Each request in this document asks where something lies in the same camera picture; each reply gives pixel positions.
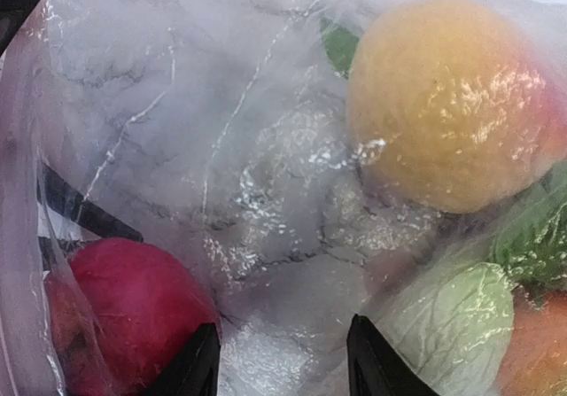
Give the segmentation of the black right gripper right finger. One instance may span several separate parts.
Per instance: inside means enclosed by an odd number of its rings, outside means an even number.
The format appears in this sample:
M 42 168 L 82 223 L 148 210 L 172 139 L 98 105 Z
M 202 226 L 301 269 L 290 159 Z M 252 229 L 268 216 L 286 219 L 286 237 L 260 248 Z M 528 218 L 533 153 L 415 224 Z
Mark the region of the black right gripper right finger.
M 346 346 L 350 396 L 438 396 L 367 316 L 353 316 Z

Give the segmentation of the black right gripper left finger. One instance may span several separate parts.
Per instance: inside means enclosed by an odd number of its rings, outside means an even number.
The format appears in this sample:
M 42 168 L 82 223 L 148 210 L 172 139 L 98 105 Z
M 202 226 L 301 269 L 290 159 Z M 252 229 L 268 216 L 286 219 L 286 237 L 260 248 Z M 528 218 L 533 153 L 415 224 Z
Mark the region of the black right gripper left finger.
M 218 388 L 221 343 L 215 323 L 203 323 L 143 396 L 215 396 Z

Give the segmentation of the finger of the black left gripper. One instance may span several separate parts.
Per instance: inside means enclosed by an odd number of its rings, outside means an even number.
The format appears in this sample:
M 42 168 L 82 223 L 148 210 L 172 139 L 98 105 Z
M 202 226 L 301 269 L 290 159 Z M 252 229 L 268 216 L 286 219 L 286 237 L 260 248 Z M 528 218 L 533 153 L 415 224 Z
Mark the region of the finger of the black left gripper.
M 98 237 L 144 241 L 139 231 L 87 200 L 51 167 L 42 163 L 42 168 L 45 197 L 39 195 L 39 200 L 52 211 Z

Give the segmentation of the white fake cabbage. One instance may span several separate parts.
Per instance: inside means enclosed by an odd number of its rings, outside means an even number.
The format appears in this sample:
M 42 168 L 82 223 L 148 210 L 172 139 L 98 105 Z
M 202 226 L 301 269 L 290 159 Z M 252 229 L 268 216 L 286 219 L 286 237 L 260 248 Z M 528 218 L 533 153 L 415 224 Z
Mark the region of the white fake cabbage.
M 399 293 L 377 327 L 440 395 L 490 395 L 514 319 L 510 282 L 493 263 L 437 266 Z

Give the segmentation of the clear zip top bag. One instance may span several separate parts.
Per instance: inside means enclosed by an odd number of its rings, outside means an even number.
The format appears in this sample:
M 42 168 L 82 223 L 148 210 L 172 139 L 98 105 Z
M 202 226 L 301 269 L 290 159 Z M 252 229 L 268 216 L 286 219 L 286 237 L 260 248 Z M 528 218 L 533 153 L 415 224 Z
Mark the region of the clear zip top bag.
M 73 395 L 44 281 L 76 289 L 71 259 L 105 239 L 39 200 L 42 163 L 211 297 L 216 395 L 349 395 L 353 316 L 387 340 L 380 315 L 437 266 L 500 266 L 514 317 L 566 293 L 566 154 L 472 213 L 364 175 L 353 58 L 415 1 L 40 0 L 1 54 L 2 394 Z M 469 1 L 530 41 L 566 111 L 566 0 Z

